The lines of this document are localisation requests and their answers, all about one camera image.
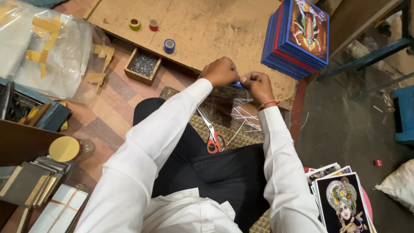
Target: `red scissors handle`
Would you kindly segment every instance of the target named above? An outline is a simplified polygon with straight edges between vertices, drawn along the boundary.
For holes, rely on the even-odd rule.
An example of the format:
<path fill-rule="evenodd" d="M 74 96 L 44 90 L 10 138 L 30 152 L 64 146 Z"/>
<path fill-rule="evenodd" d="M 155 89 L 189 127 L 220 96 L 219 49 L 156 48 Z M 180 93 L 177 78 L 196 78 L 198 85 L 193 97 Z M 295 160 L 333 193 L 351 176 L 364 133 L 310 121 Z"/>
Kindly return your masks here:
<path fill-rule="evenodd" d="M 222 138 L 222 140 L 224 142 L 224 149 L 222 149 L 220 147 L 220 143 L 217 140 L 217 137 Z M 222 152 L 222 151 L 227 150 L 227 141 L 221 133 L 219 133 L 217 131 L 214 131 L 214 139 L 216 140 L 216 143 L 214 143 L 213 139 L 209 139 L 208 142 L 207 142 L 207 151 L 208 151 L 208 153 L 215 154 L 217 152 Z"/>

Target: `black trousers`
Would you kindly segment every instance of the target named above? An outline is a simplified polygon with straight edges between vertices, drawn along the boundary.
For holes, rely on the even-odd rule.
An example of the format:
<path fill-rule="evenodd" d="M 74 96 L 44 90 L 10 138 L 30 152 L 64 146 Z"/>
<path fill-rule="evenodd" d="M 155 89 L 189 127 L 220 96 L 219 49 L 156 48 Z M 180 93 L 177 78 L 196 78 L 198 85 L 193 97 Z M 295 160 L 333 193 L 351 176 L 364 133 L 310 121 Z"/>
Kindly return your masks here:
<path fill-rule="evenodd" d="M 141 101 L 135 108 L 133 124 L 141 122 L 164 102 L 162 98 Z M 269 208 L 263 197 L 264 161 L 262 143 L 209 154 L 206 143 L 187 124 L 154 182 L 152 197 L 198 187 L 200 197 L 219 204 L 229 201 L 236 212 L 234 222 L 243 232 L 249 232 Z"/>

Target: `wooden workbench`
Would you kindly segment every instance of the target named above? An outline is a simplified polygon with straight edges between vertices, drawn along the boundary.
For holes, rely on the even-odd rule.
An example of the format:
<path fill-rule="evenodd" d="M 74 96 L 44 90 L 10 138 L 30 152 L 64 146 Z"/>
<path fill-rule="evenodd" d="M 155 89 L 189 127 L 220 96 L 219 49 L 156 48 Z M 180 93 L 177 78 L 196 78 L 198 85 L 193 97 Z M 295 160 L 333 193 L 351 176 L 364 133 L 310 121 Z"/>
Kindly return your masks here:
<path fill-rule="evenodd" d="M 259 71 L 272 80 L 280 106 L 291 110 L 295 80 L 260 63 L 269 17 L 277 0 L 97 0 L 85 14 L 110 34 L 196 71 L 222 56 L 236 64 L 240 75 Z M 129 28 L 129 20 L 141 29 Z M 158 21 L 152 32 L 149 21 Z M 175 52 L 164 52 L 164 41 L 176 42 Z"/>

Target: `white shirt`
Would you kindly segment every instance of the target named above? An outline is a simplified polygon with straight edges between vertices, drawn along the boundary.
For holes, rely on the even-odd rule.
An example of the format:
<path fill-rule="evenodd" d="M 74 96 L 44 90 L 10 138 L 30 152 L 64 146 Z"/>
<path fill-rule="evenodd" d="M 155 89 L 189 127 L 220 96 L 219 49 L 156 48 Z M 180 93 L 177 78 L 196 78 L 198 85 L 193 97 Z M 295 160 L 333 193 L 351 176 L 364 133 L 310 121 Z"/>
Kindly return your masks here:
<path fill-rule="evenodd" d="M 125 143 L 103 165 L 76 233 L 241 232 L 229 202 L 201 198 L 198 188 L 151 199 L 158 172 L 211 90 L 208 80 L 199 79 L 127 132 Z M 258 118 L 273 232 L 326 232 L 278 107 L 260 111 Z"/>

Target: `red thread bracelet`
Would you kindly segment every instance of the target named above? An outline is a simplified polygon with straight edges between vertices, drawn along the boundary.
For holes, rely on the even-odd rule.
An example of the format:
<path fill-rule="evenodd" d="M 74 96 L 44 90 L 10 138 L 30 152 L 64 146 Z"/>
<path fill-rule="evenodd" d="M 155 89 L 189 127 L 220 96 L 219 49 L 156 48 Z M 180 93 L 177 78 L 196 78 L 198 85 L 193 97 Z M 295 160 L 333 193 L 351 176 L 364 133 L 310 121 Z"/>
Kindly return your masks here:
<path fill-rule="evenodd" d="M 260 107 L 258 108 L 258 111 L 262 111 L 262 110 L 263 110 L 263 107 L 264 107 L 265 105 L 267 105 L 267 104 L 270 104 L 270 103 L 280 104 L 280 101 L 271 100 L 271 101 L 269 101 L 269 102 L 267 102 L 267 103 L 264 103 L 264 104 L 260 105 Z"/>

